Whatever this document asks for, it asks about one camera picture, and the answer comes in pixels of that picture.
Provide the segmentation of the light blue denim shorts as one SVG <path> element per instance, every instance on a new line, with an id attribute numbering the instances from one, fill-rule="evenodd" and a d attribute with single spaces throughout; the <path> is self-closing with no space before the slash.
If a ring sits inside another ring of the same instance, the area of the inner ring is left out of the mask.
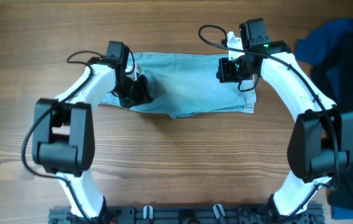
<path id="1" fill-rule="evenodd" d="M 254 113 L 254 90 L 240 92 L 237 83 L 216 78 L 223 55 L 136 53 L 135 62 L 149 80 L 153 102 L 133 106 L 140 113 L 167 114 L 171 118 L 199 113 Z"/>

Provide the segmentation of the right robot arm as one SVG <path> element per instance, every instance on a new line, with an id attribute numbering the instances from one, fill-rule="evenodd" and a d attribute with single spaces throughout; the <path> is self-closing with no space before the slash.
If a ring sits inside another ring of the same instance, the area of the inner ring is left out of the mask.
<path id="1" fill-rule="evenodd" d="M 353 111 L 327 97 L 297 64 L 291 48 L 271 41 L 263 19 L 239 26 L 239 36 L 225 32 L 217 79 L 242 84 L 267 82 L 288 108 L 295 124 L 287 148 L 290 171 L 262 208 L 242 212 L 249 222 L 314 223 L 309 201 L 318 190 L 337 190 L 341 172 L 353 164 Z"/>

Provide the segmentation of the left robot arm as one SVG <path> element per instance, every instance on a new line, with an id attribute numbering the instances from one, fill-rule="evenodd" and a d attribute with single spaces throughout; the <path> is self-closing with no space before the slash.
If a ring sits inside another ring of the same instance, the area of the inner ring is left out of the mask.
<path id="1" fill-rule="evenodd" d="M 32 159 L 44 168 L 43 177 L 58 180 L 71 204 L 51 209 L 49 223 L 115 223 L 90 171 L 93 113 L 108 93 L 123 108 L 152 102 L 148 79 L 138 64 L 127 65 L 133 57 L 127 45 L 110 41 L 104 55 L 96 52 L 82 63 L 84 73 L 67 91 L 36 102 L 34 123 L 22 143 L 22 161 L 27 162 L 31 141 Z"/>

